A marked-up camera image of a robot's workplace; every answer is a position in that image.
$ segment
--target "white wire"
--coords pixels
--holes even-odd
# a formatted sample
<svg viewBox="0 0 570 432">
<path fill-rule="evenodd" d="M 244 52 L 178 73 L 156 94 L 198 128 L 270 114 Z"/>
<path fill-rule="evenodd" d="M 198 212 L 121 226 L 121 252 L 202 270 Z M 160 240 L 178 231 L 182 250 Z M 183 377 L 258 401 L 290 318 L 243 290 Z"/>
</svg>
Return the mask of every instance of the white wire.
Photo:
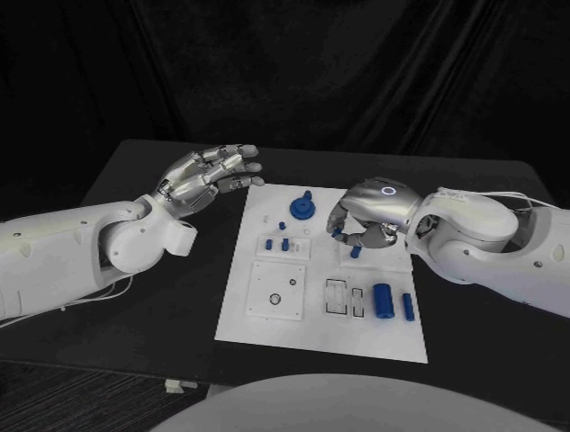
<svg viewBox="0 0 570 432">
<path fill-rule="evenodd" d="M 528 202 L 530 208 L 533 208 L 531 203 L 538 203 L 547 207 L 551 207 L 553 209 L 558 209 L 557 206 L 548 204 L 547 202 L 543 202 L 540 200 L 535 200 L 534 198 L 530 198 L 524 193 L 521 192 L 470 192 L 470 191 L 459 191 L 456 189 L 446 189 L 444 187 L 440 187 L 439 192 L 452 192 L 459 194 L 472 194 L 472 195 L 488 195 L 488 196 L 504 196 L 507 198 L 517 198 L 522 199 Z"/>
<path fill-rule="evenodd" d="M 114 283 L 113 286 L 111 286 L 111 288 L 110 288 L 110 290 L 100 297 L 95 297 L 94 299 L 85 299 L 85 300 L 71 301 L 64 306 L 59 306 L 59 307 L 56 307 L 53 309 L 49 309 L 49 310 L 42 310 L 42 312 L 30 313 L 29 315 L 17 317 L 10 322 L 3 323 L 0 325 L 0 329 L 3 327 L 9 326 L 10 324 L 13 324 L 15 322 L 19 322 L 19 321 L 25 320 L 26 318 L 35 317 L 41 313 L 55 311 L 56 309 L 61 309 L 64 311 L 65 308 L 68 308 L 69 306 L 75 306 L 77 304 L 84 304 L 84 303 L 88 303 L 88 302 L 100 302 L 101 300 L 113 299 L 113 298 L 118 297 L 118 295 L 123 295 L 129 291 L 129 288 L 131 287 L 131 284 L 133 284 L 133 275 L 129 277 L 129 285 L 126 285 L 126 288 L 117 294 L 107 295 L 113 291 L 113 288 L 116 286 L 116 283 Z"/>
</svg>

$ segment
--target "black tabletop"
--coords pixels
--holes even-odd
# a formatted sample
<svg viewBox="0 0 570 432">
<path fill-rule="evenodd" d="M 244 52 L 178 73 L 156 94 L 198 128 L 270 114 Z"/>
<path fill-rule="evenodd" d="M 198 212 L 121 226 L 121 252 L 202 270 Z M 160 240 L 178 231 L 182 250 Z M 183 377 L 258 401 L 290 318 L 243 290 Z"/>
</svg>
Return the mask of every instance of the black tabletop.
<svg viewBox="0 0 570 432">
<path fill-rule="evenodd" d="M 123 142 L 82 206 L 133 201 L 150 192 L 172 163 L 206 147 Z M 367 177 L 384 176 L 423 195 L 444 186 L 520 191 L 551 200 L 534 169 L 515 161 L 271 148 L 261 148 L 257 161 L 273 184 L 346 189 Z M 245 195 L 245 190 L 219 195 L 188 218 L 199 230 L 189 256 L 165 253 L 121 297 L 2 329 L 0 361 L 230 385 L 289 374 L 387 376 L 469 394 L 537 419 L 570 421 L 570 319 L 482 286 L 449 283 L 416 256 L 429 364 L 214 340 Z"/>
</svg>

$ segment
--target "blue knob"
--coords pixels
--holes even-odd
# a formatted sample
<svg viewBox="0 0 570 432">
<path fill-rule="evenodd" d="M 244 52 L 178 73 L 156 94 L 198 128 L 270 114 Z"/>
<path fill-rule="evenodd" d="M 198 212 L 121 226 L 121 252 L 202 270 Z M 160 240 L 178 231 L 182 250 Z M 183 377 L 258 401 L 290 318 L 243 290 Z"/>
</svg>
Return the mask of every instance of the blue knob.
<svg viewBox="0 0 570 432">
<path fill-rule="evenodd" d="M 361 246 L 354 246 L 354 248 L 352 248 L 352 253 L 349 254 L 349 257 L 352 257 L 352 258 L 358 258 L 358 255 L 359 255 L 359 249 L 362 249 Z"/>
<path fill-rule="evenodd" d="M 406 320 L 413 321 L 414 320 L 414 308 L 411 307 L 411 296 L 410 294 L 404 294 L 401 296 L 404 300 L 404 312 L 406 312 Z"/>
<path fill-rule="evenodd" d="M 395 316 L 393 307 L 391 285 L 388 283 L 377 283 L 372 285 L 372 300 L 375 303 L 375 316 L 387 319 Z"/>
<path fill-rule="evenodd" d="M 302 198 L 297 198 L 292 202 L 292 206 L 289 208 L 292 212 L 292 216 L 299 221 L 305 221 L 306 219 L 310 219 L 315 214 L 315 203 L 313 203 L 313 194 L 310 194 L 310 191 L 305 192 L 305 196 Z"/>
</svg>

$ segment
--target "gray floor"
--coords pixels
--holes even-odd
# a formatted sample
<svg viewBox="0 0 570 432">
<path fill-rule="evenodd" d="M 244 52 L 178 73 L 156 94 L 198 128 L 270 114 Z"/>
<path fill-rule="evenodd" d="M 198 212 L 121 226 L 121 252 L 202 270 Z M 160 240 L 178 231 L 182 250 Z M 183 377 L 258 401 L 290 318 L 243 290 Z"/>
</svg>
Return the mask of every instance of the gray floor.
<svg viewBox="0 0 570 432">
<path fill-rule="evenodd" d="M 205 398 L 163 380 L 0 363 L 0 431 L 147 431 Z"/>
</svg>

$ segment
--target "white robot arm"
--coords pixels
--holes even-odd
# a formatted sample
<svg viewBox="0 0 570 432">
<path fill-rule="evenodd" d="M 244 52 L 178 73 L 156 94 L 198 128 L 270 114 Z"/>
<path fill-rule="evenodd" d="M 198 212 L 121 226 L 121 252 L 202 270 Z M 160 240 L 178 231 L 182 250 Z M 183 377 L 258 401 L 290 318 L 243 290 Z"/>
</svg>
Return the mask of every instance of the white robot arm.
<svg viewBox="0 0 570 432">
<path fill-rule="evenodd" d="M 511 210 L 494 196 L 524 199 L 530 207 Z M 348 212 L 364 233 L 342 234 Z M 439 188 L 421 199 L 404 184 L 375 177 L 344 195 L 326 231 L 365 248 L 393 246 L 401 232 L 408 253 L 450 282 L 481 284 L 570 318 L 570 211 L 521 193 Z"/>
<path fill-rule="evenodd" d="M 52 310 L 149 270 L 166 250 L 185 257 L 195 228 L 180 218 L 218 193 L 266 182 L 247 163 L 258 151 L 232 145 L 186 155 L 154 191 L 0 223 L 0 320 Z"/>
</svg>

